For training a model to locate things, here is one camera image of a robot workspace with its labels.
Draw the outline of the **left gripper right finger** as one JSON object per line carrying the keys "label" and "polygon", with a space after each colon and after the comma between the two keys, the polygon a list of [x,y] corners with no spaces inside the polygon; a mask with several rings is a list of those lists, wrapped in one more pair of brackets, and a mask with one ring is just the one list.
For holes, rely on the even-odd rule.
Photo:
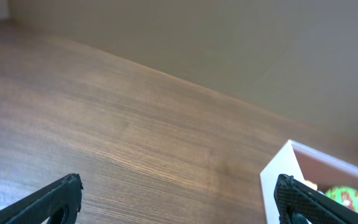
{"label": "left gripper right finger", "polygon": [[280,224],[358,224],[358,213],[280,174],[274,190]]}

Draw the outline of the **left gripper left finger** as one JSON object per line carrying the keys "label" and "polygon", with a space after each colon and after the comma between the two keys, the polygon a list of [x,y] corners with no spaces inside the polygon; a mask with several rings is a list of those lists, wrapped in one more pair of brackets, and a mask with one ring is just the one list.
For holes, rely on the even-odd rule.
{"label": "left gripper left finger", "polygon": [[75,224],[82,190],[80,175],[68,174],[0,210],[0,224]]}

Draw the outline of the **white plush duck toy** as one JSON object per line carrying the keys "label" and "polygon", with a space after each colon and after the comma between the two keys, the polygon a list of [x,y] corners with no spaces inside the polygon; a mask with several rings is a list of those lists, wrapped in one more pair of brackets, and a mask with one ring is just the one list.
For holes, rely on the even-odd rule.
{"label": "white plush duck toy", "polygon": [[321,193],[321,194],[324,194],[324,192],[321,191],[321,190],[318,188],[318,185],[317,185],[316,183],[311,182],[311,181],[309,181],[309,180],[305,180],[303,183],[304,183],[307,187],[309,187],[309,188],[311,188],[311,189],[313,189],[313,190],[315,190],[315,191],[317,191],[317,192],[319,192],[319,193]]}

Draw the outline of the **green patterned ball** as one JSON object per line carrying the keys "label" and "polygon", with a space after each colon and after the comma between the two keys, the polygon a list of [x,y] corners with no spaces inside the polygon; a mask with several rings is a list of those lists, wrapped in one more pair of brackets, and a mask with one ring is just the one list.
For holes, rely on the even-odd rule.
{"label": "green patterned ball", "polygon": [[358,213],[358,190],[348,186],[333,186],[325,196]]}

